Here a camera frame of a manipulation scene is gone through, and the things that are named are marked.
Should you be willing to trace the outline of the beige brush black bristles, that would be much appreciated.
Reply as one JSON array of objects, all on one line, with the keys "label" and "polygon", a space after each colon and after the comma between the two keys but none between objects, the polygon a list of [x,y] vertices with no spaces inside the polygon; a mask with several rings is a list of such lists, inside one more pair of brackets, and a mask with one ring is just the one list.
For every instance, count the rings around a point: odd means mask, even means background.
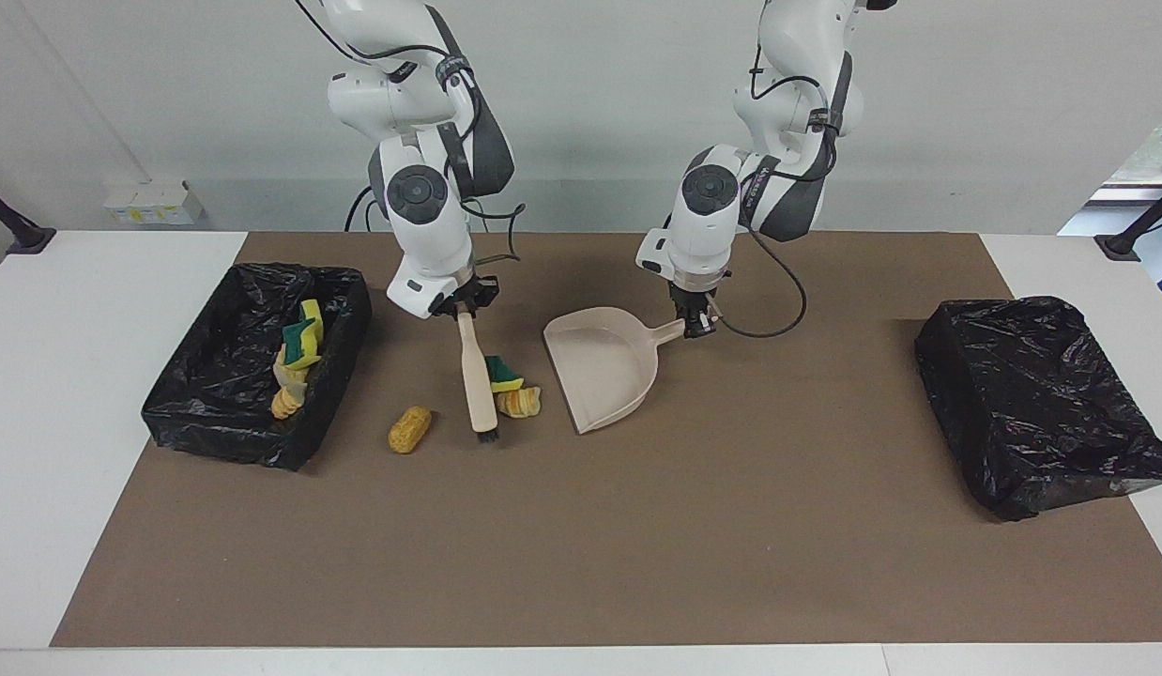
[{"label": "beige brush black bristles", "polygon": [[479,346],[473,314],[466,305],[458,304],[456,314],[458,335],[461,341],[461,371],[468,407],[469,426],[482,444],[498,440],[498,420],[485,355]]}]

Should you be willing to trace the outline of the beige plastic dustpan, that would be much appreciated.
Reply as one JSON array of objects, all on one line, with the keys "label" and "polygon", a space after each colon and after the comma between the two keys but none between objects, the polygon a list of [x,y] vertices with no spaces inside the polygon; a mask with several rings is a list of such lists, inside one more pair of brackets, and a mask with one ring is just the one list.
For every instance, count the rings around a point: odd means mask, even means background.
[{"label": "beige plastic dustpan", "polygon": [[617,307],[594,307],[548,321],[543,340],[578,434],[627,418],[659,369],[658,350],[682,337],[686,321],[650,328]]}]

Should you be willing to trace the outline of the yellow notched sponge piece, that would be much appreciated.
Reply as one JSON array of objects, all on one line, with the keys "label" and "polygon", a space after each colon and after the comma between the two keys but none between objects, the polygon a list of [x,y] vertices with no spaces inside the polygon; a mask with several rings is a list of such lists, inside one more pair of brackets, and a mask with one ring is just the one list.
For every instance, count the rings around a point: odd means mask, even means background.
[{"label": "yellow notched sponge piece", "polygon": [[286,325],[278,362],[289,371],[306,371],[322,360],[323,321],[304,319]]}]

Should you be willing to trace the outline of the black bag-lined bin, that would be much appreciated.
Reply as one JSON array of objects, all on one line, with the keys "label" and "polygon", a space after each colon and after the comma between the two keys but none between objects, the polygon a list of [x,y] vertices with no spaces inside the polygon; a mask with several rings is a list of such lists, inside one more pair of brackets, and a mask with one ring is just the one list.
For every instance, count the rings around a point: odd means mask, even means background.
[{"label": "black bag-lined bin", "polygon": [[914,358],[968,491],[1002,522],[1162,484],[1161,437],[1066,300],[947,300]]},{"label": "black bag-lined bin", "polygon": [[[271,411],[284,328],[315,300],[325,321],[304,403]],[[365,276],[349,267],[237,264],[198,314],[142,407],[160,448],[295,472],[320,450],[374,316]]]}]

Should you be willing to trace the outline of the brown toy bread roll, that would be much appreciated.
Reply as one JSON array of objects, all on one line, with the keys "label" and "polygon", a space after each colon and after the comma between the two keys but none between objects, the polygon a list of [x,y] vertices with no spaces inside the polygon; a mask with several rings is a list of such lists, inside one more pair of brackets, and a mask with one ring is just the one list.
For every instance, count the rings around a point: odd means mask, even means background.
[{"label": "brown toy bread roll", "polygon": [[433,423],[435,413],[428,407],[409,407],[389,427],[388,448],[393,453],[410,454],[418,450],[419,441]]}]

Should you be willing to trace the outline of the brown table mat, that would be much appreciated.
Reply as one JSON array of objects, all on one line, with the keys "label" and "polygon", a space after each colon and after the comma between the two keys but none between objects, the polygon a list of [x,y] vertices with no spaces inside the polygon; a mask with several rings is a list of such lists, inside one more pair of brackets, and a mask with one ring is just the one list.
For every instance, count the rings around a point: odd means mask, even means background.
[{"label": "brown table mat", "polygon": [[[925,400],[914,335],[1007,286],[980,237],[815,233],[780,249],[792,333],[660,351],[627,419],[573,430],[541,330],[621,305],[670,319],[638,236],[530,235],[482,345],[538,418],[469,431],[458,341],[375,297],[303,472],[146,448],[56,647],[1162,641],[1162,555],[1129,499],[1002,523]],[[410,454],[387,433],[433,423]]]}]

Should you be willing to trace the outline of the black table clamp stand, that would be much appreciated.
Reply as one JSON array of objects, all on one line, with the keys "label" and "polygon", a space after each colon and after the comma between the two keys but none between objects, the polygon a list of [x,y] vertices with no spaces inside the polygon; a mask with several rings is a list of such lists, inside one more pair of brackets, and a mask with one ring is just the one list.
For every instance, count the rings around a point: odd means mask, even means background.
[{"label": "black table clamp stand", "polygon": [[2,197],[0,197],[0,223],[14,237],[13,244],[7,249],[8,256],[40,254],[57,233],[56,228],[40,226],[10,204],[6,204]]},{"label": "black table clamp stand", "polygon": [[1139,263],[1134,250],[1138,240],[1157,226],[1162,226],[1162,195],[1121,232],[1095,235],[1093,242],[1109,260]]}]

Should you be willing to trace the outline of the glass window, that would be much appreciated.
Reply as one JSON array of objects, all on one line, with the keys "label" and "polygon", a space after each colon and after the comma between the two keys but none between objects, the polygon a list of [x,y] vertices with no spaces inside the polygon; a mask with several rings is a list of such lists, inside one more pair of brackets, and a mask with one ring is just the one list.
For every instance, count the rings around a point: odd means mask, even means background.
[{"label": "glass window", "polygon": [[1122,166],[1105,180],[1105,187],[1160,187],[1162,185],[1162,121]]}]

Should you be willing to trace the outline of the white wall socket box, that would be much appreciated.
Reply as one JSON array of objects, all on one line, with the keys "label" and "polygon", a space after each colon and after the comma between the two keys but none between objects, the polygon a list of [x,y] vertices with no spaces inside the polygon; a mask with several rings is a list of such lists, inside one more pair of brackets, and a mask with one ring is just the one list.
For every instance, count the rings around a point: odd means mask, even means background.
[{"label": "white wall socket box", "polygon": [[186,180],[115,185],[106,192],[105,211],[119,225],[196,225],[206,209]]}]

